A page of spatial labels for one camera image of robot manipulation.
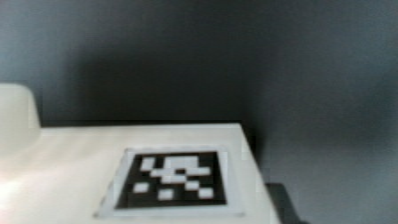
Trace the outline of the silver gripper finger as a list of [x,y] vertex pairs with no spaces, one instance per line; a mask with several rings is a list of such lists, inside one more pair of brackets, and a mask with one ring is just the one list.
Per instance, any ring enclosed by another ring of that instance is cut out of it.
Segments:
[[41,134],[36,99],[20,84],[0,84],[0,157],[16,154]]

